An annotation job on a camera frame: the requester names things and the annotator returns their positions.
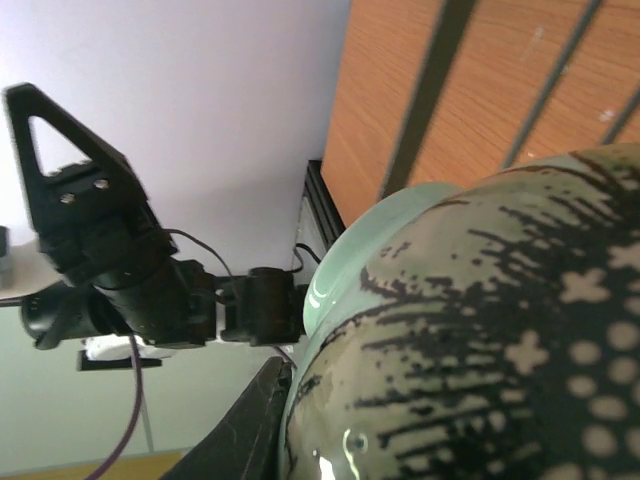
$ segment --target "black robotic arm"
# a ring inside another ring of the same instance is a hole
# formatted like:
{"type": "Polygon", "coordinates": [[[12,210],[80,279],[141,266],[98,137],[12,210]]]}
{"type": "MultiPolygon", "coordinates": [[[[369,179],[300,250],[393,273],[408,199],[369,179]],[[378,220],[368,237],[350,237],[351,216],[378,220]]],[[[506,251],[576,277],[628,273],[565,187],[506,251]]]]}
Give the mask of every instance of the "black robotic arm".
{"type": "Polygon", "coordinates": [[[39,349],[69,338],[136,334],[162,348],[204,346],[220,335],[251,345],[296,342],[304,289],[291,271],[215,277],[178,249],[130,164],[32,84],[5,92],[18,164],[40,252],[63,282],[26,296],[22,318],[39,349]],[[44,175],[30,120],[39,117],[87,160],[44,175]],[[225,329],[217,332],[216,304],[225,329]]]}

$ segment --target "white ceiling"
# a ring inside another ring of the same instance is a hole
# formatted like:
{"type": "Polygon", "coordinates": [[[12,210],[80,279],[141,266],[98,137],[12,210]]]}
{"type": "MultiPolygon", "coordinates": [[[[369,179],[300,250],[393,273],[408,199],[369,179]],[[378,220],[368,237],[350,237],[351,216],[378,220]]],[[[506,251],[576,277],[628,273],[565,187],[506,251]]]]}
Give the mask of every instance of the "white ceiling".
{"type": "MultiPolygon", "coordinates": [[[[289,267],[348,10],[349,0],[0,0],[0,87],[34,83],[112,143],[161,223],[209,242],[235,271],[289,267]]],[[[79,159],[37,137],[45,170],[79,159]]],[[[0,224],[14,242],[33,238],[2,115],[0,224]]]]}

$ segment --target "purple cable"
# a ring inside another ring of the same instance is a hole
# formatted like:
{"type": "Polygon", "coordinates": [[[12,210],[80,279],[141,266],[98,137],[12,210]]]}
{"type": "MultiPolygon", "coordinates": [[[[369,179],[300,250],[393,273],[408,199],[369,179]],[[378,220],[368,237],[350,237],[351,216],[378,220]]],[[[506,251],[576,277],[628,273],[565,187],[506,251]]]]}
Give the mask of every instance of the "purple cable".
{"type": "Polygon", "coordinates": [[[100,478],[111,466],[118,460],[118,457],[131,440],[133,431],[138,423],[138,417],[140,416],[140,409],[142,408],[142,363],[140,362],[140,352],[138,351],[138,344],[136,338],[131,335],[129,337],[131,343],[131,363],[133,365],[133,371],[136,377],[136,398],[133,402],[133,412],[131,412],[131,419],[127,425],[127,429],[124,431],[122,438],[113,449],[113,452],[105,458],[104,462],[96,468],[85,480],[96,480],[100,478]]]}

